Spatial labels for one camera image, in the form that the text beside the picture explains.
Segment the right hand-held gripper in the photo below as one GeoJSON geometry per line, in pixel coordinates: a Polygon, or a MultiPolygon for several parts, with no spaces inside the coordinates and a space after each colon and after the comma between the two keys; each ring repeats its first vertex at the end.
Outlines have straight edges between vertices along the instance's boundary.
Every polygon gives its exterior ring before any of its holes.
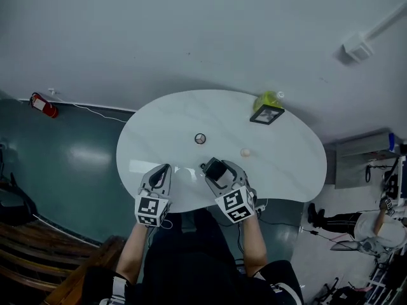
{"type": "Polygon", "coordinates": [[[241,167],[227,160],[201,163],[199,167],[216,204],[232,223],[254,215],[257,192],[241,167]]]}

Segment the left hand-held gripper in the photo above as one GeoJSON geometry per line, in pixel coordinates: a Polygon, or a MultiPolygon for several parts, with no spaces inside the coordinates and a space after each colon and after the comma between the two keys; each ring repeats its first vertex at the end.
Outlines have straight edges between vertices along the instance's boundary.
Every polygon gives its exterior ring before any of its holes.
{"type": "Polygon", "coordinates": [[[144,174],[135,199],[135,217],[139,224],[160,227],[169,212],[172,167],[162,164],[144,174]]]}

